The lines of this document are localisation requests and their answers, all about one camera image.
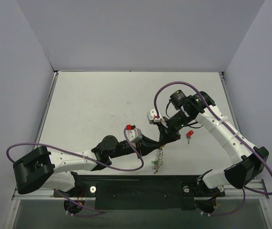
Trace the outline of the red tag key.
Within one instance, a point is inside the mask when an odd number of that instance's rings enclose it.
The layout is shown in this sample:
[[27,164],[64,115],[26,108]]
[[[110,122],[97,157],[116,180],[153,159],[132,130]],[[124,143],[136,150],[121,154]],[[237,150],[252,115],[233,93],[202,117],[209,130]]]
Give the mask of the red tag key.
[[191,140],[191,136],[194,134],[194,131],[193,130],[190,130],[187,132],[186,134],[186,139],[188,141],[188,144],[190,144],[190,140]]

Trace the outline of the metal disc key organizer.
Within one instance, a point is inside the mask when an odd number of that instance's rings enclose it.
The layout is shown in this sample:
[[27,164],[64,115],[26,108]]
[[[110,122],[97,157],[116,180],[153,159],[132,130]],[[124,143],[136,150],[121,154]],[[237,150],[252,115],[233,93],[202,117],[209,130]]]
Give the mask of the metal disc key organizer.
[[166,145],[163,145],[163,146],[161,146],[160,149],[156,150],[156,156],[155,156],[154,160],[157,163],[155,165],[152,164],[152,169],[154,170],[153,174],[156,174],[159,171],[160,167],[163,165],[163,155],[164,155],[163,149],[165,146]]

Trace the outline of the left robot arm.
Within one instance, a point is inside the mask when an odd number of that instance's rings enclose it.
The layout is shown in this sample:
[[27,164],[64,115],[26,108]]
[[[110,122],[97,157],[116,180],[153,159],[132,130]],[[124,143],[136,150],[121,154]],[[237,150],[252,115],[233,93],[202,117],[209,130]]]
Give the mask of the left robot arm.
[[13,163],[19,194],[29,194],[42,187],[59,189],[75,197],[82,185],[70,172],[75,170],[98,171],[111,168],[111,159],[138,153],[138,158],[148,155],[162,145],[146,136],[136,143],[119,142],[108,135],[93,149],[80,153],[68,152],[42,144]]

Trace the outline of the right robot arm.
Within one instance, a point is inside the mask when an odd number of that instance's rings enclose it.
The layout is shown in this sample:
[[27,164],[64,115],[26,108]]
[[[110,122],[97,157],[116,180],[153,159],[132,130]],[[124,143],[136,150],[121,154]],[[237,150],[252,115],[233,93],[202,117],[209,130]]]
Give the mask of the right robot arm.
[[244,188],[265,168],[269,152],[249,142],[222,114],[212,98],[205,92],[186,96],[181,90],[169,98],[177,110],[171,118],[164,118],[160,127],[166,134],[178,138],[179,131],[192,121],[201,124],[227,152],[232,165],[219,170],[209,170],[198,177],[197,191],[209,194],[214,188],[231,185]]

